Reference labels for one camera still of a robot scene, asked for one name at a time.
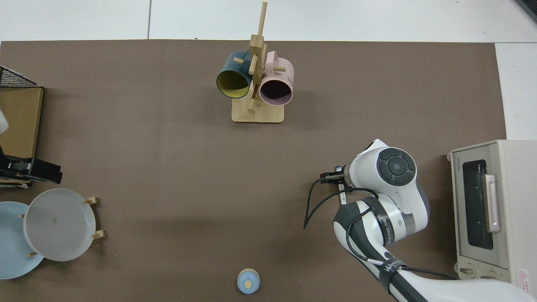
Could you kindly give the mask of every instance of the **white tile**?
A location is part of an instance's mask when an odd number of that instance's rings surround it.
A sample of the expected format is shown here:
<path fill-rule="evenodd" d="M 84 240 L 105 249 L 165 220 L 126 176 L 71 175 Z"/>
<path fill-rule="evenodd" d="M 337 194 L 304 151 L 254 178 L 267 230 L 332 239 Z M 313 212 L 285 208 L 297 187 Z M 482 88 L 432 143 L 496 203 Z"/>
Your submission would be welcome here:
<path fill-rule="evenodd" d="M 505 130 L 513 140 L 537 140 L 537 44 L 496 44 Z"/>
<path fill-rule="evenodd" d="M 1 0 L 0 41 L 146 39 L 150 0 Z"/>
<path fill-rule="evenodd" d="M 249 40 L 261 1 L 153 0 L 152 39 Z M 537 42 L 514 0 L 270 0 L 266 40 Z"/>

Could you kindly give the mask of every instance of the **light blue plate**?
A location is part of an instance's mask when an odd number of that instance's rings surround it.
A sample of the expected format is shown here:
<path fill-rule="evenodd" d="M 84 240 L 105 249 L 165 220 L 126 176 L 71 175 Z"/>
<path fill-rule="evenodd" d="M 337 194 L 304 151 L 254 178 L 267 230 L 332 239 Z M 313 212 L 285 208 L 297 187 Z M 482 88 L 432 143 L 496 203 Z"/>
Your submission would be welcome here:
<path fill-rule="evenodd" d="M 27 257 L 33 249 L 24 237 L 24 219 L 28 206 L 16 202 L 0 203 L 0 279 L 13 279 L 33 270 L 43 260 L 40 254 Z"/>

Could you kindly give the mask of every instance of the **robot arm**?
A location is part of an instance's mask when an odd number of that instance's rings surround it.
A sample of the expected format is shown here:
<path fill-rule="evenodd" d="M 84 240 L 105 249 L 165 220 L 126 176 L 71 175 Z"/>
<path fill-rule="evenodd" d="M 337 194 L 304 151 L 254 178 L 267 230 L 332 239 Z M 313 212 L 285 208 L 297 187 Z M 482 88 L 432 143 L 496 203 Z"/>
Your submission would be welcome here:
<path fill-rule="evenodd" d="M 404 263 L 386 247 L 427 225 L 429 203 L 416 176 L 412 157 L 380 140 L 375 140 L 341 172 L 322 174 L 322 183 L 343 183 L 378 192 L 378 199 L 367 197 L 339 208 L 333 227 L 343 247 L 398 301 L 536 302 L 528 293 L 506 282 L 441 281 L 404 270 Z"/>

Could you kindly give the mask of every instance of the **plate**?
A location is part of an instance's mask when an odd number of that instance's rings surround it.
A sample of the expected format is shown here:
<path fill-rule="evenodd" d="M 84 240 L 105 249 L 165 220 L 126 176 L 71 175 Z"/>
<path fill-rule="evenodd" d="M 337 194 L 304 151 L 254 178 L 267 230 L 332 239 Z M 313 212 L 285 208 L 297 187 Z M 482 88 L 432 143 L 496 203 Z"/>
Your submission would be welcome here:
<path fill-rule="evenodd" d="M 39 194 L 24 218 L 24 235 L 45 258 L 68 261 L 80 257 L 91 245 L 95 216 L 85 198 L 67 189 Z"/>
<path fill-rule="evenodd" d="M 28 206 L 17 202 L 0 203 L 0 279 L 27 274 L 43 260 L 42 255 L 26 257 L 34 250 L 24 237 L 24 219 Z"/>

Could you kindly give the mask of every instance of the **toaster oven window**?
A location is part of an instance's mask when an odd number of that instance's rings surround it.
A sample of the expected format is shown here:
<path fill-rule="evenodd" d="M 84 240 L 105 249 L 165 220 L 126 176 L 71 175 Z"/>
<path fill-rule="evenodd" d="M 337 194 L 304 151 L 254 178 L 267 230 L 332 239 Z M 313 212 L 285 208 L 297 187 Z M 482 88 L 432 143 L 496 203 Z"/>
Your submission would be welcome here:
<path fill-rule="evenodd" d="M 484 160 L 462 164 L 462 178 L 465 187 L 466 230 L 468 243 L 474 247 L 492 249 L 492 233 L 487 231 L 485 222 L 485 194 L 482 176 L 487 173 Z"/>

